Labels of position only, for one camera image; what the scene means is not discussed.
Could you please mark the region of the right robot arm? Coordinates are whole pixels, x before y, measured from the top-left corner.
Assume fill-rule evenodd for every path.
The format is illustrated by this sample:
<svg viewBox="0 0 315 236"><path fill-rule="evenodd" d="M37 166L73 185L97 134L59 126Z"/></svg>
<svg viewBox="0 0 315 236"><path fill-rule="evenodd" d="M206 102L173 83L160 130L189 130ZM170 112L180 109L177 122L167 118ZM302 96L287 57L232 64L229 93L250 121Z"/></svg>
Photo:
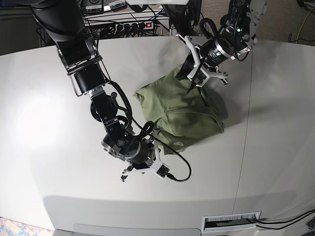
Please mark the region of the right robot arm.
<svg viewBox="0 0 315 236"><path fill-rule="evenodd" d="M74 0L31 0L30 6L36 21L56 43L59 57L82 95L91 98L91 113L103 123L107 132L103 148L111 156L129 163L132 169L147 169L155 158L154 145L145 136L153 129L135 135L130 103L119 85L105 76L99 62L95 35L86 28L79 6Z"/></svg>

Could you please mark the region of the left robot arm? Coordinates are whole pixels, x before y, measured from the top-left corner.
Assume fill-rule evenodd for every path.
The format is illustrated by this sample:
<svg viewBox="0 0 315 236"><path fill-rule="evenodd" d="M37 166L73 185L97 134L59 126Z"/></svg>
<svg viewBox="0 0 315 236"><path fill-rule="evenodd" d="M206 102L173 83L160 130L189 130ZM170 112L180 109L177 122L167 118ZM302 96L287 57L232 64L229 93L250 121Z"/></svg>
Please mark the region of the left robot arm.
<svg viewBox="0 0 315 236"><path fill-rule="evenodd" d="M265 0L232 0L229 10L221 19L220 29L216 29L209 18L200 21L200 28L208 41L203 45L194 44L188 35L177 37L189 48L187 56L176 79L189 79L198 87L210 78L218 78L228 83L228 74L220 72L219 65L227 59L241 60L257 43L256 30L260 17L267 10Z"/></svg>

